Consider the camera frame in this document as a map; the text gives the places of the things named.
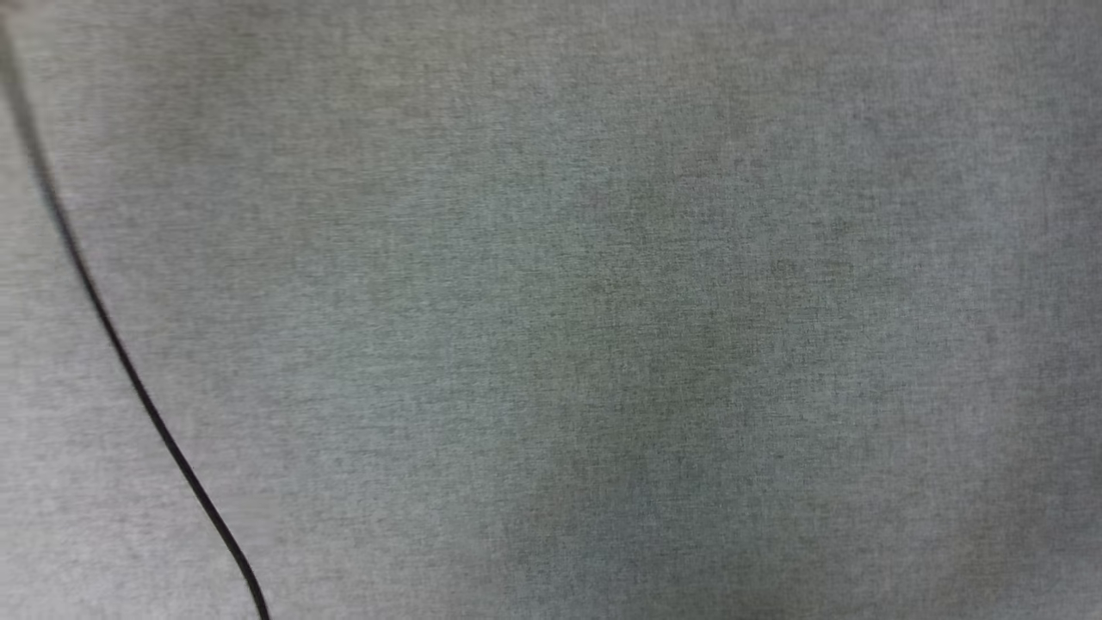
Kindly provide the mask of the grey fabric sofa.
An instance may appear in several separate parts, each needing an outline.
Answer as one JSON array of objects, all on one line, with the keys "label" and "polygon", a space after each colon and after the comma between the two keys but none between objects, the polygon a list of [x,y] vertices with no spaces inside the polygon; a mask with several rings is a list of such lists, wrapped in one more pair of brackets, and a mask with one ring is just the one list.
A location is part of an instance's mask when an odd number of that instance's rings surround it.
[{"label": "grey fabric sofa", "polygon": [[249,620],[1102,620],[1102,0],[0,0]]}]

